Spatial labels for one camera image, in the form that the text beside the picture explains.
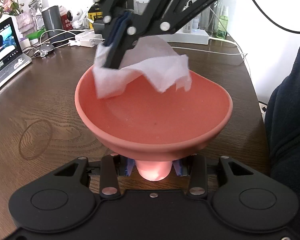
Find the yellow black box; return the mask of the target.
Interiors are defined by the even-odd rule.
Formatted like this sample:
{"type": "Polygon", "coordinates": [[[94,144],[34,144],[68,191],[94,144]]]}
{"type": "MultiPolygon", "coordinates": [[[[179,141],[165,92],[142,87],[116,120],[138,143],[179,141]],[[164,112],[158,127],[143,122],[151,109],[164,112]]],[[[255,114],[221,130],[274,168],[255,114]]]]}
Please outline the yellow black box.
{"type": "Polygon", "coordinates": [[[89,28],[93,29],[93,23],[103,23],[103,12],[100,9],[98,3],[94,3],[89,11],[88,11],[88,18],[89,18],[89,28]]]}

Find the grey cylinder speaker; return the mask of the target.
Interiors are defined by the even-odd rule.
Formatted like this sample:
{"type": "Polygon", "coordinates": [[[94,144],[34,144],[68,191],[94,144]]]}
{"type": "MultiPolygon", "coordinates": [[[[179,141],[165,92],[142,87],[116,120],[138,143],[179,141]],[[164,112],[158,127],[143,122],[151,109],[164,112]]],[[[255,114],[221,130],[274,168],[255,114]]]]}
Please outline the grey cylinder speaker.
{"type": "Polygon", "coordinates": [[[59,7],[57,5],[42,10],[44,26],[48,37],[53,37],[63,30],[59,7]]]}

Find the white power strip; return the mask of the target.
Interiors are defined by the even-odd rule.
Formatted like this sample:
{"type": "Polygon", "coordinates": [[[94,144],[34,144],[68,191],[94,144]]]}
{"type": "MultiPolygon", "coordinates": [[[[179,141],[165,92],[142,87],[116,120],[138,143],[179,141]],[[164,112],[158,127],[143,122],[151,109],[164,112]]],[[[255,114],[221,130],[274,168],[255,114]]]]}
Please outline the white power strip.
{"type": "Polygon", "coordinates": [[[166,42],[174,43],[192,43],[192,44],[209,44],[209,35],[202,29],[193,29],[191,33],[184,33],[182,30],[172,35],[159,35],[166,42]]]}

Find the computer mouse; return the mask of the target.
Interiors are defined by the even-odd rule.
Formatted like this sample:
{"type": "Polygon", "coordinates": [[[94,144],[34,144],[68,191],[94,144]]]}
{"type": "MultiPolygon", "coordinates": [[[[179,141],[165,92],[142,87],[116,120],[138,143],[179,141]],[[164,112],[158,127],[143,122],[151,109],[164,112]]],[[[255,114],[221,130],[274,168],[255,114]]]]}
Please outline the computer mouse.
{"type": "Polygon", "coordinates": [[[42,44],[35,52],[34,52],[34,57],[46,57],[49,55],[51,52],[55,50],[55,47],[53,44],[46,43],[42,44]]]}

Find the green spray bottle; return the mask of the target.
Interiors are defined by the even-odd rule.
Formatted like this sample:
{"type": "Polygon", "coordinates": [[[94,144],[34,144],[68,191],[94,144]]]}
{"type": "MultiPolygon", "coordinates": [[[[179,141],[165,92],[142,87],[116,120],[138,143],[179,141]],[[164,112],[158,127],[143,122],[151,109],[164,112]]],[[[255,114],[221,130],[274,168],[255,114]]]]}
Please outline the green spray bottle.
{"type": "Polygon", "coordinates": [[[224,6],[221,16],[218,18],[217,38],[225,39],[227,36],[229,7],[224,6]]]}

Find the silver laptop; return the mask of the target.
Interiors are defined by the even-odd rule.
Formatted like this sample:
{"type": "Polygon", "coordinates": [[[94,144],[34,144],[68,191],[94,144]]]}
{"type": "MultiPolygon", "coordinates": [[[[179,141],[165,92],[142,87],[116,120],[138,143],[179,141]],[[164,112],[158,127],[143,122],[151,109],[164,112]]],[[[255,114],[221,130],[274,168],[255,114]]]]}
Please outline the silver laptop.
{"type": "Polygon", "coordinates": [[[31,62],[21,49],[12,19],[0,22],[0,88],[31,62]]]}

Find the pink footed bowl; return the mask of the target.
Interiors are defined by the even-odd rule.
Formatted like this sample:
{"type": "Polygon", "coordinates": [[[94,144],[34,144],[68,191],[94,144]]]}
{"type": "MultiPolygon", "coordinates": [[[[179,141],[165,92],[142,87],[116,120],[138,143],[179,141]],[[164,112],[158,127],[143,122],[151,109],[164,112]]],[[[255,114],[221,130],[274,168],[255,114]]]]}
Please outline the pink footed bowl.
{"type": "Polygon", "coordinates": [[[219,84],[191,72],[188,91],[163,93],[140,76],[118,96],[99,99],[93,72],[87,70],[75,90],[83,123],[107,148],[134,159],[149,181],[167,177],[172,163],[205,148],[229,122],[233,103],[219,84]]]}

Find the dark blue clothed person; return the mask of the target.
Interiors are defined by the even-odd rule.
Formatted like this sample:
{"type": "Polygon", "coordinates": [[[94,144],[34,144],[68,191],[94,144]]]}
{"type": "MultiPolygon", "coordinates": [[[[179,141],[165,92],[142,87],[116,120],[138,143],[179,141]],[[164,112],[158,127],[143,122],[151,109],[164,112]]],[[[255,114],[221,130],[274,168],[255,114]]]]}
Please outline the dark blue clothed person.
{"type": "Polygon", "coordinates": [[[270,96],[264,125],[270,176],[293,190],[299,199],[291,228],[300,235],[300,48],[290,74],[270,96]]]}

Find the pink flowers in vase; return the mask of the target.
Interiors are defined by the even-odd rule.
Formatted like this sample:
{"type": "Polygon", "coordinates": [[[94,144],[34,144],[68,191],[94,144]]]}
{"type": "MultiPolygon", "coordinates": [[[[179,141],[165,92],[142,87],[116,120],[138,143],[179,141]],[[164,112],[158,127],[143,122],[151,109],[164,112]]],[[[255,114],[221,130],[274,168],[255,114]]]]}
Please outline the pink flowers in vase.
{"type": "Polygon", "coordinates": [[[25,35],[34,25],[32,16],[23,7],[19,0],[0,0],[0,19],[4,15],[15,17],[19,31],[25,35]]]}

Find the white paper towel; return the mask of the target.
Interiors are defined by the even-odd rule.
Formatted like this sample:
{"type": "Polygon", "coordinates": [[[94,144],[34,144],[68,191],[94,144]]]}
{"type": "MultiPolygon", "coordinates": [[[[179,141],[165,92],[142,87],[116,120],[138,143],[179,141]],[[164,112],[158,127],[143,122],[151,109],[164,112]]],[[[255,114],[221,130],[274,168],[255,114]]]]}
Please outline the white paper towel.
{"type": "Polygon", "coordinates": [[[187,55],[178,55],[172,47],[157,36],[142,37],[136,46],[127,50],[119,69],[105,67],[112,46],[99,43],[93,65],[93,77],[98,99],[124,93],[126,86],[140,76],[159,93],[175,85],[176,89],[190,90],[192,79],[187,55]]]}

